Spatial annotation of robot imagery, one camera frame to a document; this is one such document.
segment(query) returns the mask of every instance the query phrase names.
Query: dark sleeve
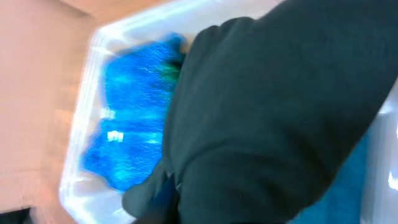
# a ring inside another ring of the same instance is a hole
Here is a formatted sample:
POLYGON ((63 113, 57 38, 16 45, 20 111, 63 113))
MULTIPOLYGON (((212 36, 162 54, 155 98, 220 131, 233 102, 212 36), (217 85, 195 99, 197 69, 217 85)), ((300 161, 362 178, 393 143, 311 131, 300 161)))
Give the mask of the dark sleeve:
POLYGON ((317 201, 397 78, 396 21, 395 1, 292 0, 201 32, 164 133, 181 222, 284 223, 317 201))

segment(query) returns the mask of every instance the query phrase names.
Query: white tray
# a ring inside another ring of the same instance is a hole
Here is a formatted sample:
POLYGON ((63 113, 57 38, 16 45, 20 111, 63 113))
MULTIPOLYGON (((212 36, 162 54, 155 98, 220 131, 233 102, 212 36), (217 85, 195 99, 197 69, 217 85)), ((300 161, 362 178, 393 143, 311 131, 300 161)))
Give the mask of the white tray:
POLYGON ((98 89, 104 63, 116 52, 170 32, 192 41, 199 31, 241 16, 258 18, 278 1, 179 0, 104 26, 94 34, 73 118, 70 143, 60 183, 63 207, 78 223, 131 223, 134 218, 121 206, 121 194, 103 181, 79 170, 80 154, 101 117, 112 116, 103 108, 98 89))

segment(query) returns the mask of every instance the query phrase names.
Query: blurry background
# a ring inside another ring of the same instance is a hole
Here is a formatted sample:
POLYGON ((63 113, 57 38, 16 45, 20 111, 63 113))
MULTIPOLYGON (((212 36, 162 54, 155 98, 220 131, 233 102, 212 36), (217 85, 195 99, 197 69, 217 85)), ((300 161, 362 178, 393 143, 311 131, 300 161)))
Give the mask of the blurry background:
POLYGON ((0 213, 74 223, 58 186, 88 40, 166 0, 0 0, 0 213))

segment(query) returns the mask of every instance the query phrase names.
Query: plastic bin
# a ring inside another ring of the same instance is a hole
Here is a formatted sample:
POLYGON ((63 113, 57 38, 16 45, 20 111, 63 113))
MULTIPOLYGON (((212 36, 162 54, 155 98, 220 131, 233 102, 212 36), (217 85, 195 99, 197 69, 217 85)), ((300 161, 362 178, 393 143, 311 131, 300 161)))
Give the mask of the plastic bin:
MULTIPOLYGON (((169 32, 189 40, 212 25, 239 16, 258 18, 278 1, 177 0, 104 26, 94 34, 86 61, 70 144, 60 183, 63 207, 78 223, 131 223, 121 206, 121 194, 79 166, 80 154, 100 118, 114 116, 101 104, 99 77, 115 52, 169 32)), ((361 224, 393 224, 398 220, 398 88, 390 93, 370 130, 368 181, 364 190, 361 224)))
POLYGON ((98 84, 105 61, 116 52, 169 32, 188 40, 199 31, 241 16, 258 18, 281 1, 179 0, 104 26, 94 34, 73 118, 70 143, 60 183, 63 207, 78 223, 131 223, 121 206, 121 194, 91 173, 80 170, 80 154, 100 118, 113 116, 101 104, 98 84))

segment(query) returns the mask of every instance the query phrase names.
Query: dark blue object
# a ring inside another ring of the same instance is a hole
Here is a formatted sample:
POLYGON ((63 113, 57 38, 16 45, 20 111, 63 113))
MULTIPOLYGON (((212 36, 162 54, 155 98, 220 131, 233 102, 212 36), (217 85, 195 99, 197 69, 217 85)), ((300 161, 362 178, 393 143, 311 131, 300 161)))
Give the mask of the dark blue object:
POLYGON ((183 62, 183 40, 171 34, 125 50, 104 68, 104 97, 114 117, 100 121, 82 163, 115 189, 141 184, 162 157, 164 119, 180 67, 173 68, 183 62))

